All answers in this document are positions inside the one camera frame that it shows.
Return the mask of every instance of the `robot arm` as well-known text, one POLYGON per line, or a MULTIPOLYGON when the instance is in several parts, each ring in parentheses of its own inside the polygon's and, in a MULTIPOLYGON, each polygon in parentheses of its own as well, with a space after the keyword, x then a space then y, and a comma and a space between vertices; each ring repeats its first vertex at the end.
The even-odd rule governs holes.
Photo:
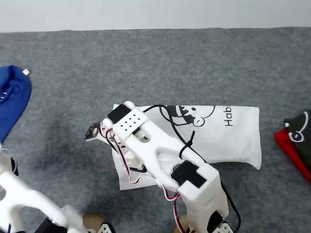
POLYGON ((4 194, 0 195, 0 233, 24 232, 19 217, 23 207, 39 209, 47 216, 36 233, 95 233, 85 229, 82 217, 71 206, 60 209, 46 196, 25 185, 12 172, 11 158, 7 149, 0 149, 0 194, 4 194))
POLYGON ((120 141, 130 150, 160 187, 180 193, 187 207, 189 228, 196 233, 232 233, 224 222, 227 217, 227 197, 222 189, 219 172, 180 140, 170 137, 155 125, 132 102, 114 109, 100 126, 109 130, 107 140, 120 141), (171 174, 158 162, 161 153, 183 160, 171 174))

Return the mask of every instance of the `printed cartoon character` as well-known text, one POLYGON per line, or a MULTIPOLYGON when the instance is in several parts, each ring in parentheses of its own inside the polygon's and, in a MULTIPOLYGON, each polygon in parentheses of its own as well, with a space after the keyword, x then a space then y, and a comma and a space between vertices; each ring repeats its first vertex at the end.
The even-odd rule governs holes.
POLYGON ((304 142, 305 136, 310 133, 309 112, 304 112, 296 116, 293 120, 285 120, 285 127, 288 130, 288 136, 293 142, 304 142))
MULTIPOLYGON (((205 119, 214 113, 215 106, 168 105, 167 109, 175 126, 193 124, 195 127, 201 127, 204 125, 205 119)), ((160 112, 167 121, 170 121, 165 110, 160 108, 160 112)))

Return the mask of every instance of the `dark green fabric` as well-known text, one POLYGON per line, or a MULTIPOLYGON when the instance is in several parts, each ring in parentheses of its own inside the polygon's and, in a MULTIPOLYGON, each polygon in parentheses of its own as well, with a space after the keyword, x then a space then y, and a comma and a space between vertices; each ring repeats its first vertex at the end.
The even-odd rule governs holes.
POLYGON ((311 172, 311 110, 285 120, 285 127, 300 159, 311 172))

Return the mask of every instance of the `black cable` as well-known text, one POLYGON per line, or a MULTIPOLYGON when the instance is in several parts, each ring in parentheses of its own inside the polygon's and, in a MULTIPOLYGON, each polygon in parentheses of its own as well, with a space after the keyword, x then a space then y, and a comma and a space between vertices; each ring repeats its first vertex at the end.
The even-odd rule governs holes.
POLYGON ((192 146, 192 141, 193 141, 194 134, 195 134, 195 131, 192 131, 190 140, 189 140, 189 141, 185 144, 185 146, 180 150, 180 152, 179 152, 179 158, 180 158, 180 159, 182 159, 181 156, 182 156, 184 150, 185 150, 187 147, 191 147, 191 146, 192 146))
POLYGON ((117 153, 118 153, 118 151, 117 151, 117 149, 115 148, 115 146, 110 142, 110 140, 108 139, 108 133, 110 132, 111 130, 107 130, 106 131, 106 140, 107 140, 107 142, 109 143, 109 145, 111 146, 111 148, 112 149, 114 149, 117 153))
MULTIPOLYGON (((169 112, 169 110, 168 110, 168 108, 167 108, 166 105, 163 105, 163 104, 155 104, 155 105, 153 105, 153 106, 151 106, 151 107, 145 109, 143 112, 146 113, 146 112, 148 112, 149 110, 151 110, 151 109, 153 109, 153 108, 156 108, 156 107, 160 108, 160 110, 161 110, 161 108, 164 108, 164 109, 167 111, 167 113, 168 113, 168 115, 169 115, 170 123, 171 123, 171 125, 172 125, 172 128, 173 128, 175 134, 176 134, 176 135, 178 136, 178 138, 185 144, 185 146, 182 148, 181 152, 179 153, 179 157, 181 158, 181 154, 182 154, 183 150, 185 150, 185 148, 189 147, 193 152, 195 152, 197 155, 199 155, 199 156, 203 159, 203 161, 204 161, 205 163, 207 163, 207 161, 191 147, 191 145, 192 145, 192 139, 193 139, 193 137, 194 137, 194 133, 195 133, 195 132, 194 132, 194 131, 192 132, 191 139, 189 140, 189 142, 186 142, 186 141, 184 140, 184 138, 180 135, 180 133, 178 132, 178 130, 176 129, 176 126, 175 126, 175 124, 174 124, 174 122, 173 122, 173 118, 172 118, 172 116, 170 115, 170 112, 169 112)), ((234 210, 234 212, 236 213, 236 215, 237 215, 237 217, 238 217, 238 226, 237 226, 237 228, 236 228, 235 231, 234 231, 234 233, 238 233, 238 232, 239 232, 239 229, 240 229, 240 227, 241 227, 241 221, 242 221, 242 220, 241 220, 240 213, 239 213, 237 207, 235 206, 235 204, 234 204, 234 202, 233 202, 233 200, 232 200, 232 198, 231 198, 231 196, 230 196, 228 190, 226 189, 224 183, 223 183, 222 181, 220 181, 220 182, 221 182, 221 186, 222 186, 222 188, 223 188, 223 190, 224 190, 224 192, 225 192, 225 194, 226 194, 226 196, 227 196, 227 198, 228 198, 228 200, 229 200, 229 202, 230 202, 230 205, 232 206, 232 209, 234 210)))
POLYGON ((222 185, 222 188, 223 188, 225 194, 227 195, 227 198, 228 198, 228 200, 229 200, 229 202, 230 202, 230 205, 232 206, 232 209, 234 210, 234 212, 235 212, 236 215, 238 216, 238 226, 236 227, 235 231, 233 231, 233 233, 237 233, 237 232, 239 232, 239 229, 240 229, 240 227, 241 227, 241 221, 242 221, 242 220, 241 220, 240 213, 239 213, 237 207, 235 206, 235 204, 234 204, 234 202, 233 202, 231 196, 229 195, 229 192, 228 192, 228 190, 226 189, 224 183, 223 183, 222 181, 220 181, 220 183, 221 183, 221 185, 222 185))

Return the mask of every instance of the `gray carpet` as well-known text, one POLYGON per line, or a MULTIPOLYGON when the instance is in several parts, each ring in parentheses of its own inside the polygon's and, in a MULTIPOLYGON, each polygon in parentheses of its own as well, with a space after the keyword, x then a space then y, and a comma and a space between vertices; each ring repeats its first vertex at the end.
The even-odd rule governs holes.
MULTIPOLYGON (((262 167, 216 164, 242 233, 305 232, 311 185, 273 133, 311 108, 311 28, 132 30, 0 34, 0 66, 31 71, 28 107, 4 146, 20 175, 59 206, 107 216, 117 233, 170 233, 172 203, 158 187, 119 191, 111 151, 84 142, 112 104, 260 107, 262 167)), ((180 214, 186 209, 182 202, 180 214)), ((43 215, 25 209, 33 232, 43 215)), ((229 220, 235 226, 231 211, 229 220)))

